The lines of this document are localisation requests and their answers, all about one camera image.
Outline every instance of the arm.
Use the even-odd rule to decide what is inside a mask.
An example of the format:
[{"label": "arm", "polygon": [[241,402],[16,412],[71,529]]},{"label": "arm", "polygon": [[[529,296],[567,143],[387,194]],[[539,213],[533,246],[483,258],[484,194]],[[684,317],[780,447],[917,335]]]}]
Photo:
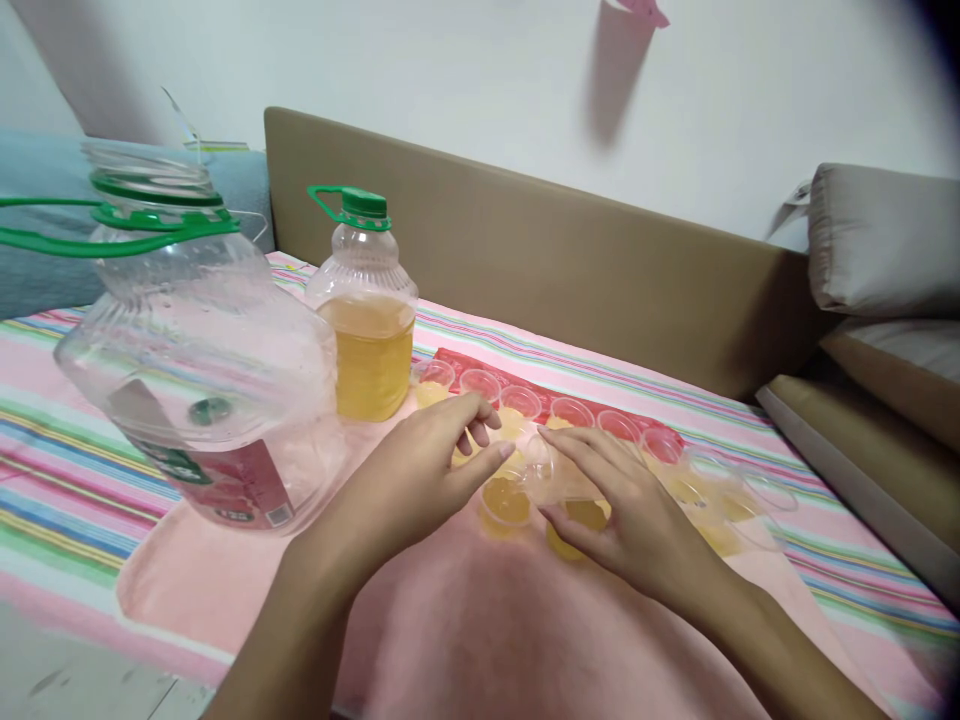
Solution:
[{"label": "arm", "polygon": [[[439,528],[513,453],[476,395],[401,421],[284,553],[260,615],[206,720],[326,717],[353,599],[383,563]],[[450,468],[454,447],[470,455]]]},{"label": "arm", "polygon": [[771,717],[886,717],[770,595],[713,552],[638,455],[598,430],[541,432],[597,485],[612,508],[600,533],[559,508],[542,508],[557,534],[703,633]]}]

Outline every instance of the large plastic jug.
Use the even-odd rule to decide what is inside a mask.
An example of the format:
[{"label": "large plastic jug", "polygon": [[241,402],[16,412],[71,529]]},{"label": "large plastic jug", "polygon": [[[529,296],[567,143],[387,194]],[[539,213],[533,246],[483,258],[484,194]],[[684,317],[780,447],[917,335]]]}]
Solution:
[{"label": "large plastic jug", "polygon": [[[417,286],[400,266],[387,201],[354,187],[307,188],[339,221],[333,254],[310,279],[306,302],[337,334],[337,408],[344,417],[381,422],[407,395]],[[335,213],[320,193],[338,193]]]},{"label": "large plastic jug", "polygon": [[89,203],[101,225],[88,243],[0,232],[99,258],[107,292],[57,345],[57,363],[202,515],[301,529],[345,455],[333,331],[274,284],[206,168],[87,154],[106,201]]}]

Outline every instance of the hand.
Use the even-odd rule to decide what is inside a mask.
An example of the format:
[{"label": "hand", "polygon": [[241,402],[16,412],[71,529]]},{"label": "hand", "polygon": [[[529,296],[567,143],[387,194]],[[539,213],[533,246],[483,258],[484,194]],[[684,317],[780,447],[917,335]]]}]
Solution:
[{"label": "hand", "polygon": [[[500,417],[475,394],[448,398],[401,420],[291,549],[323,550],[330,543],[349,548],[350,564],[361,568],[358,579],[366,580],[463,508],[510,457],[514,444],[491,445],[488,427],[498,429]],[[483,449],[453,470],[454,447],[464,455],[473,452],[468,429]],[[317,535],[322,539],[314,541]]]},{"label": "hand", "polygon": [[539,430],[576,463],[612,509],[606,528],[595,532],[571,520],[560,507],[541,508],[565,542],[680,614],[716,587],[711,583],[736,577],[639,453],[602,430]]}]

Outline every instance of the green jug handle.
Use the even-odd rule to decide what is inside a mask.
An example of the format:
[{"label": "green jug handle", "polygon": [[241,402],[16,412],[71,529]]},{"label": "green jug handle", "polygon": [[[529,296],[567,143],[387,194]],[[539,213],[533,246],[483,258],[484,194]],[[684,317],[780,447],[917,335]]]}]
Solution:
[{"label": "green jug handle", "polygon": [[314,202],[323,208],[323,211],[330,216],[334,222],[343,222],[347,219],[345,213],[335,213],[323,200],[320,199],[320,193],[330,193],[339,195],[343,192],[343,185],[311,185],[307,188],[307,195],[313,198]]},{"label": "green jug handle", "polygon": [[344,190],[356,191],[358,193],[364,192],[360,188],[355,188],[351,185],[310,185],[307,188],[307,195],[312,197],[314,202],[322,207],[323,211],[329,215],[330,219],[334,222],[350,225],[351,227],[360,228],[361,230],[372,230],[374,232],[383,232],[391,228],[393,221],[389,217],[385,217],[381,220],[361,220],[345,212],[335,213],[330,209],[329,205],[320,199],[320,193],[330,193],[331,195],[340,195],[342,197]]},{"label": "green jug handle", "polygon": [[[0,208],[17,205],[86,205],[97,208],[97,210],[93,211],[95,216],[102,215],[102,213],[98,213],[97,211],[102,210],[104,205],[109,207],[108,203],[103,203],[99,200],[0,198]],[[208,235],[237,232],[238,229],[239,223],[237,223],[236,220],[225,220],[222,222],[211,222],[195,227],[182,228],[174,232],[141,238],[140,240],[126,240],[118,243],[89,243],[74,240],[59,240],[29,230],[17,230],[15,228],[0,226],[0,245],[9,245],[10,247],[32,250],[43,253],[44,255],[57,255],[59,257],[85,259],[118,258],[142,255],[143,253],[159,250],[167,245],[196,240],[197,238],[207,237]]]}]

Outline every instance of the red tray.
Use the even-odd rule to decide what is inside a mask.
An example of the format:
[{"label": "red tray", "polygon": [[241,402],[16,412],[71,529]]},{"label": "red tray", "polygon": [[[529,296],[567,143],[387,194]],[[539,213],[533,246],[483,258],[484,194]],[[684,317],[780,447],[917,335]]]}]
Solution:
[{"label": "red tray", "polygon": [[486,370],[487,372],[491,373],[495,378],[497,378],[497,381],[500,383],[500,387],[505,388],[509,385],[522,385],[523,387],[533,390],[537,394],[537,397],[540,398],[540,402],[543,404],[544,408],[540,416],[536,418],[536,422],[538,423],[543,424],[547,421],[547,418],[550,415],[550,403],[552,403],[556,398],[572,397],[586,405],[590,409],[590,412],[593,413],[594,417],[604,410],[616,410],[633,421],[641,433],[647,428],[651,427],[664,428],[675,435],[677,442],[679,442],[681,446],[684,444],[683,438],[680,437],[680,433],[668,425],[664,425],[659,420],[655,420],[654,418],[649,418],[645,415],[636,415],[634,413],[627,412],[626,410],[621,410],[620,408],[615,408],[610,405],[603,405],[591,400],[584,400],[583,398],[576,397],[575,395],[567,395],[565,393],[558,393],[554,392],[553,390],[548,390],[545,387],[541,387],[540,385],[532,383],[529,380],[524,380],[523,378],[517,377],[516,375],[508,373],[505,370],[501,370],[498,367],[488,365],[487,363],[481,362],[480,360],[472,358],[469,355],[463,355],[461,353],[454,352],[453,350],[447,350],[447,348],[440,348],[437,350],[434,357],[437,360],[443,360],[445,363],[448,363],[457,373],[457,379],[453,381],[453,385],[450,388],[451,392],[459,394],[461,373],[463,373],[464,370],[471,370],[474,368]]}]

